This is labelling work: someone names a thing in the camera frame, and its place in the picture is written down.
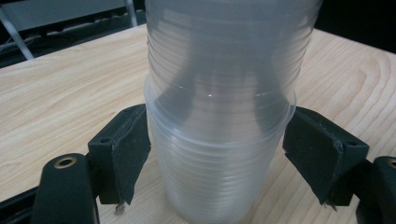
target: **dark background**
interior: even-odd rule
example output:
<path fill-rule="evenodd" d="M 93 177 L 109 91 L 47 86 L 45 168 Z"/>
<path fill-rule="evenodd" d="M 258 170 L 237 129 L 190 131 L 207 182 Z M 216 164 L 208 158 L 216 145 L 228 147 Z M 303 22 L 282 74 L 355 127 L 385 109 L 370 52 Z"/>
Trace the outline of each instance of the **dark background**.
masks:
<path fill-rule="evenodd" d="M 0 0 L 0 4 L 17 0 Z M 146 22 L 144 0 L 134 0 L 138 23 Z M 35 57 L 65 49 L 130 27 L 125 8 L 20 32 Z M 396 53 L 396 0 L 324 0 L 315 27 L 319 30 Z M 0 67 L 23 62 L 19 49 L 0 24 Z"/>

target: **wooden table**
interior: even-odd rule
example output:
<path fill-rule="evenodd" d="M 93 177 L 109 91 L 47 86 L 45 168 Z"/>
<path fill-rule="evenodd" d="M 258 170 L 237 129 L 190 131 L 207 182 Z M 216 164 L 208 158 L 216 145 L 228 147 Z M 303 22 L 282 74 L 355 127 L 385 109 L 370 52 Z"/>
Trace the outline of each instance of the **wooden table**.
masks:
<path fill-rule="evenodd" d="M 0 70 L 0 201 L 38 185 L 41 168 L 87 143 L 119 111 L 144 103 L 146 26 Z M 318 111 L 396 157 L 396 55 L 314 31 L 297 81 L 298 105 Z M 356 223 L 356 198 L 322 206 L 281 147 L 241 223 Z M 167 203 L 152 150 L 122 216 L 99 205 L 102 223 L 185 223 Z"/>

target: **stack of plastic cups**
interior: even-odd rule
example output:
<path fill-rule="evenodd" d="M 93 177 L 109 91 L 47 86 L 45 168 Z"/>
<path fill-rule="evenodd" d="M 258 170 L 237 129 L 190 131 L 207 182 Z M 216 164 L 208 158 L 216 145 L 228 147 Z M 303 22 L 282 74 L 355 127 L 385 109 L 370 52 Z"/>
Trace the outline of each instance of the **stack of plastic cups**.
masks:
<path fill-rule="evenodd" d="M 147 0 L 151 143 L 187 220 L 232 223 L 294 111 L 320 0 Z"/>

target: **light wood surface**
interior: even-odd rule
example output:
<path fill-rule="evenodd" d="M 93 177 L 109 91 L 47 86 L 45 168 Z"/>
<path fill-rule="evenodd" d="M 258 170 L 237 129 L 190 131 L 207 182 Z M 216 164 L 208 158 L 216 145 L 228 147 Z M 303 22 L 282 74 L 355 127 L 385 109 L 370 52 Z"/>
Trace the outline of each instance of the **light wood surface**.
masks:
<path fill-rule="evenodd" d="M 144 103 L 146 26 L 0 70 L 0 201 L 38 185 L 41 169 L 87 143 L 119 111 Z M 316 110 L 371 146 L 369 160 L 396 157 L 396 55 L 314 31 L 296 86 Z M 338 212 L 318 199 L 279 147 L 257 201 L 241 223 L 356 223 L 354 198 Z M 132 205 L 102 223 L 185 223 L 167 203 L 152 150 Z"/>

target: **clear plastic cup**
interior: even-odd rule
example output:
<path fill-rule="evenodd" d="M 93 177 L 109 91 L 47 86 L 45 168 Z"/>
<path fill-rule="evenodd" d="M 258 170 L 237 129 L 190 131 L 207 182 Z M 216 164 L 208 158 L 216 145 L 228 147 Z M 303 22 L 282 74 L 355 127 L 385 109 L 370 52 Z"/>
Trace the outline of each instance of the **clear plastic cup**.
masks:
<path fill-rule="evenodd" d="M 151 143 L 176 210 L 241 218 L 295 105 L 321 0 L 147 0 Z"/>

